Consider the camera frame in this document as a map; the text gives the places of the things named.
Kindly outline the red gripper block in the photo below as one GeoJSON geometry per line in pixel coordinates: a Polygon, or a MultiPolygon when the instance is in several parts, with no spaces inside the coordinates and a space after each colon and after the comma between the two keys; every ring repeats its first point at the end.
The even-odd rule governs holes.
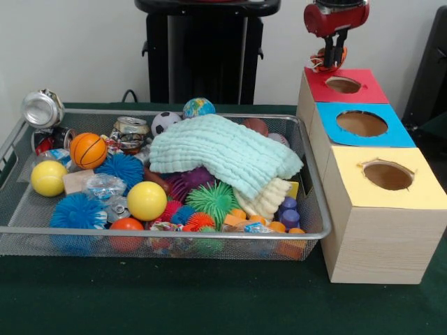
{"type": "Polygon", "coordinates": [[[326,68],[344,63],[348,30],[360,27],[368,17],[368,1],[313,1],[305,7],[304,22],[308,32],[325,40],[323,65],[326,68]]]}

